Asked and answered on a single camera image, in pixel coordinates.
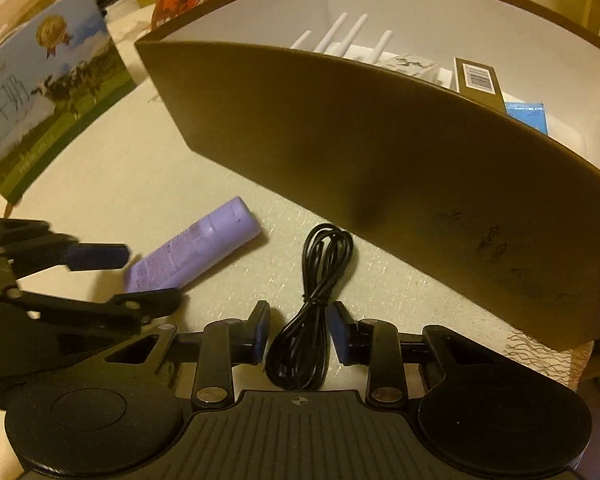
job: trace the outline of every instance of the purple tube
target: purple tube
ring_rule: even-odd
[[[237,196],[129,267],[125,290],[181,288],[259,233],[258,222]]]

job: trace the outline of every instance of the brown box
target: brown box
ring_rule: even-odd
[[[393,52],[497,67],[503,93],[545,104],[553,138],[439,86],[288,48],[312,30],[313,50],[344,11],[368,13],[365,47],[390,28]],[[555,349],[600,337],[599,38],[526,0],[213,0],[136,46],[192,150]]]

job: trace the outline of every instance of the black cable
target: black cable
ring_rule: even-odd
[[[304,305],[273,340],[265,363],[267,377],[276,386],[306,392],[322,386],[329,359],[325,309],[352,254],[351,234],[335,225],[317,225],[304,241]]]

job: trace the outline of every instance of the white barcode label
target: white barcode label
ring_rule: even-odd
[[[462,69],[464,70],[464,84],[467,88],[488,92],[489,94],[496,93],[491,74],[486,68],[462,63]]]

